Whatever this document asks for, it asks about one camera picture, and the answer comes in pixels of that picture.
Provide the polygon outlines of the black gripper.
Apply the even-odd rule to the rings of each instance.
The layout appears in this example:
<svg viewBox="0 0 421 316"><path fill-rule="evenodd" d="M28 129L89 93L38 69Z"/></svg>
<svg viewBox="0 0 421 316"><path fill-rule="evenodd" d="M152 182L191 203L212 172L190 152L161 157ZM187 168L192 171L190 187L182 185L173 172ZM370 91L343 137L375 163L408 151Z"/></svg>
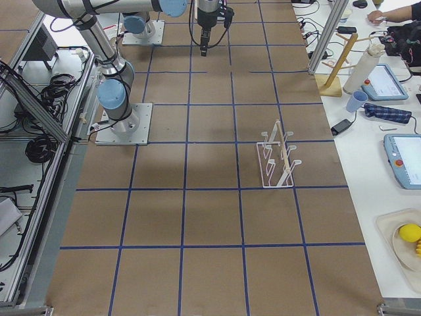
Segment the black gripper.
<svg viewBox="0 0 421 316"><path fill-rule="evenodd" d="M202 57L207 56L207 30L211 30L218 21L224 19L224 27L229 28L234 17L234 10L227 6L226 1L198 0L197 22L201 30L200 52Z"/></svg>

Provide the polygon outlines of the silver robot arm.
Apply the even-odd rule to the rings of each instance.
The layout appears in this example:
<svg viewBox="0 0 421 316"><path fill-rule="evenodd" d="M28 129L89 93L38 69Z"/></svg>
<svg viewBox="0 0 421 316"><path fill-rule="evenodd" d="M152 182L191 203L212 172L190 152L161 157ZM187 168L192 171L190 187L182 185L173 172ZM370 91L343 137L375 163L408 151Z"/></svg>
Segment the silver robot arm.
<svg viewBox="0 0 421 316"><path fill-rule="evenodd" d="M155 34L155 26L151 22L149 12L124 13L123 25L129 33L137 38L150 38Z"/></svg>
<svg viewBox="0 0 421 316"><path fill-rule="evenodd" d="M55 18L68 18L79 31L101 65L104 80L97 88L97 98L108 117L107 130L116 140L114 143L132 145L146 143L149 130L141 123L150 120L141 115L142 109L150 109L149 103L130 103L130 92L135 70L131 63L121 57L117 47L111 45L97 20L102 13L120 13L123 25L132 34L150 36L149 13L163 12L179 17L185 11L197 11L197 23L201 27L201 41L198 43L202 56L212 47L209 43L211 30L219 18L223 18L225 29L230 28L234 10L225 1L198 1L193 6L189 1L34 1L43 13Z"/></svg>

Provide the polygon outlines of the person's hand at desk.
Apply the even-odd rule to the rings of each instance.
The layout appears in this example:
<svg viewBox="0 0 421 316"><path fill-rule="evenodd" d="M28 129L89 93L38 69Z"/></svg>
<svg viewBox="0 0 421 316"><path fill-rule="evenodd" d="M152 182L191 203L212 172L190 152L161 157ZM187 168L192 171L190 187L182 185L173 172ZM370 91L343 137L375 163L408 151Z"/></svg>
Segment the person's hand at desk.
<svg viewBox="0 0 421 316"><path fill-rule="evenodd" d="M369 22L373 24L380 24L387 20L387 17L381 11L372 11L367 15Z"/></svg>

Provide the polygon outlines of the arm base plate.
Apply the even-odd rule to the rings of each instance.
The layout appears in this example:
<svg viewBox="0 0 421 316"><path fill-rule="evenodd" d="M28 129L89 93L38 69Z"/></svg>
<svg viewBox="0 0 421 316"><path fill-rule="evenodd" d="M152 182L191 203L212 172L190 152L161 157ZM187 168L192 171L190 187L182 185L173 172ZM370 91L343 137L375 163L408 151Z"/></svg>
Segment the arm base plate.
<svg viewBox="0 0 421 316"><path fill-rule="evenodd" d="M112 128L106 123L101 131L96 133L97 145L147 145L152 103L132 104L132 114L125 120L117 122Z"/></svg>
<svg viewBox="0 0 421 316"><path fill-rule="evenodd" d="M163 20L144 21L137 16L124 19L125 34L122 44L125 46L161 45L164 34Z"/></svg>

